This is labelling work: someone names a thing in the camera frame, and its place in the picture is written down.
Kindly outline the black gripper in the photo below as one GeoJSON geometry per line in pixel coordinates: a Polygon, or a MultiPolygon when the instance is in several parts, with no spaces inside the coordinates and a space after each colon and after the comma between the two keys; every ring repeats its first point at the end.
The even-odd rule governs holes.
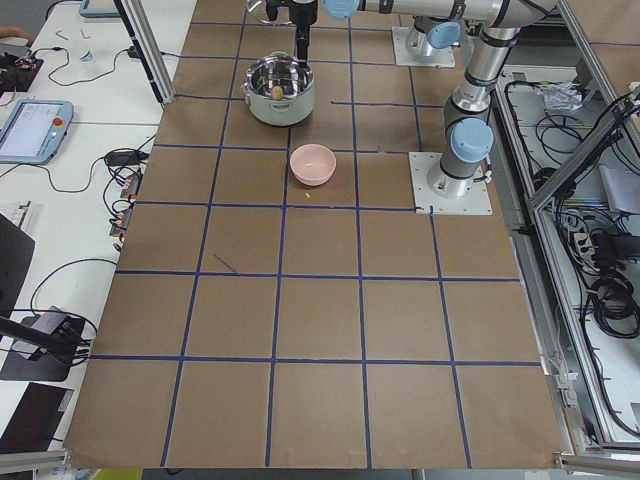
{"type": "Polygon", "coordinates": [[[266,0],[265,11],[269,22],[289,22],[289,14],[285,10],[290,7],[289,0],[266,0]]]}
{"type": "Polygon", "coordinates": [[[317,0],[294,0],[291,6],[291,21],[296,26],[296,58],[300,65],[307,66],[311,26],[317,21],[317,0]]]}

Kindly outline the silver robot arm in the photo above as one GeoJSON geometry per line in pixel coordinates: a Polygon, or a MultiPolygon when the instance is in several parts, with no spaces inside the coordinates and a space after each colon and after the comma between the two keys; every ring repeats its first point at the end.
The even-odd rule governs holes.
{"type": "Polygon", "coordinates": [[[323,1],[327,14],[347,19],[358,11],[382,15],[407,14],[426,35],[428,23],[445,25],[462,19],[482,23],[464,80],[444,107],[446,147],[427,173],[431,191],[457,199],[468,193],[479,164],[488,156],[494,135],[487,124],[494,88],[520,29],[545,18],[555,1],[323,1]]]}
{"type": "MultiPolygon", "coordinates": [[[[365,1],[322,1],[325,12],[334,19],[346,20],[358,10],[364,10],[365,1]]],[[[308,58],[310,29],[317,21],[317,1],[266,1],[265,10],[268,21],[275,23],[280,8],[289,9],[289,20],[296,26],[296,55],[299,60],[308,58]]],[[[451,46],[459,39],[461,27],[457,23],[464,12],[465,2],[455,1],[448,19],[432,17],[432,26],[417,14],[414,15],[414,29],[426,37],[429,46],[442,49],[451,46]]]]}

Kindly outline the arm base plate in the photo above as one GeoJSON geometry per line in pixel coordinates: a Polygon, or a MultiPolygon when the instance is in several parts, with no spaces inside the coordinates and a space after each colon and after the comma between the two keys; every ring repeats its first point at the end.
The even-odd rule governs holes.
{"type": "Polygon", "coordinates": [[[410,152],[409,164],[417,214],[488,216],[493,213],[487,183],[448,177],[440,168],[439,152],[410,152]]]}
{"type": "Polygon", "coordinates": [[[437,45],[430,43],[430,39],[441,40],[444,36],[421,33],[413,27],[393,27],[395,63],[399,66],[453,68],[453,46],[458,43],[458,39],[447,39],[437,45]]]}

